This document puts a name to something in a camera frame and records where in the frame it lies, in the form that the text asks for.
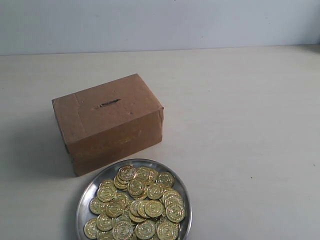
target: pile of gold coins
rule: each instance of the pile of gold coins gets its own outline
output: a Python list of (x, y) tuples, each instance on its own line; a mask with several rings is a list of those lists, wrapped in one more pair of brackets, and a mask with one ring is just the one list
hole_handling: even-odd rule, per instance
[(98, 217), (85, 224), (85, 235), (98, 240), (175, 240), (186, 210), (174, 183), (167, 171), (122, 166), (113, 180), (100, 183), (89, 204)]

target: cardboard box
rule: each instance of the cardboard box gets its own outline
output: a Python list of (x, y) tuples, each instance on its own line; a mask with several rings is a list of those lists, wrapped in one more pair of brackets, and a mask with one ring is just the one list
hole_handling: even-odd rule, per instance
[(80, 176), (162, 140), (164, 108), (138, 74), (52, 100)]

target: white table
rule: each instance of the white table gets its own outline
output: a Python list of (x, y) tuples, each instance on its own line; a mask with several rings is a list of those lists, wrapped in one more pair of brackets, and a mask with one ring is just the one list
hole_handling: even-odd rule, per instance
[(51, 99), (139, 73), (163, 142), (129, 158), (172, 168), (190, 240), (318, 240), (320, 47), (0, 57), (0, 234), (73, 240), (79, 198)]

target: white wall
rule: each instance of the white wall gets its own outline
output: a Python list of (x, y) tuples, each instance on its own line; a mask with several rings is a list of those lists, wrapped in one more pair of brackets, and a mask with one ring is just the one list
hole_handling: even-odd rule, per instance
[(0, 55), (319, 40), (319, 0), (0, 0)]

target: metal plate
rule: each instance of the metal plate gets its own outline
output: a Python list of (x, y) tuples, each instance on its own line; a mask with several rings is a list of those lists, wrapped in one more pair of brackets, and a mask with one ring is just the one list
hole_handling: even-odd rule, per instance
[(123, 161), (118, 161), (108, 165), (102, 172), (100, 172), (88, 185), (88, 187), (84, 190), (82, 194), (78, 208), (76, 210), (76, 232), (79, 240), (88, 240), (84, 233), (84, 226), (86, 222), (92, 218), (97, 217), (91, 213), (89, 209), (89, 203), (91, 199), (94, 198), (96, 192), (98, 190), (99, 184), (105, 179), (114, 179), (120, 167), (124, 165), (133, 165), (134, 167), (138, 168), (141, 166), (145, 166), (148, 168), (153, 168), (157, 170), (159, 173), (167, 171), (170, 172), (174, 176), (174, 185), (173, 189), (177, 190), (183, 199), (184, 207), (185, 207), (185, 218), (180, 222), (180, 230), (178, 233), (177, 240), (185, 240), (187, 239), (189, 230), (191, 228), (191, 221), (192, 221), (192, 211), (191, 211), (191, 204), (189, 201), (189, 196), (187, 189), (178, 175), (172, 171), (170, 168), (166, 167), (165, 165), (152, 161), (149, 159), (142, 159), (142, 158), (134, 158), (128, 159)]

